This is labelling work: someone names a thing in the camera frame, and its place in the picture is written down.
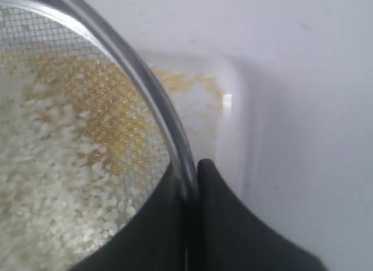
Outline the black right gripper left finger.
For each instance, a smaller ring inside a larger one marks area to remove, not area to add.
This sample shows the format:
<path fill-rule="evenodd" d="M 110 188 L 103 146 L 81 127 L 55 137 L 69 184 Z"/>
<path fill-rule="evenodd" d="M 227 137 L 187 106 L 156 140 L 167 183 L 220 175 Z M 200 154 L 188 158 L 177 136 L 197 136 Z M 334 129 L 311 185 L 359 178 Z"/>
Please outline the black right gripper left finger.
<path fill-rule="evenodd" d="M 103 247 L 72 270 L 185 270 L 183 202 L 168 166 L 158 186 L 135 216 Z"/>

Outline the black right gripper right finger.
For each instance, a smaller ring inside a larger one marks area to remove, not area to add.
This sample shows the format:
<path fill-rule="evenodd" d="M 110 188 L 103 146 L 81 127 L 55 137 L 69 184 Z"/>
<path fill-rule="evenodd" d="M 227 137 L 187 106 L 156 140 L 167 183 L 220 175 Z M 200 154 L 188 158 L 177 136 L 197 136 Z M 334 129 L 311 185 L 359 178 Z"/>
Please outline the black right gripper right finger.
<path fill-rule="evenodd" d="M 200 201 L 189 210 L 188 270 L 326 270 L 257 218 L 212 160 L 199 161 L 196 179 Z"/>

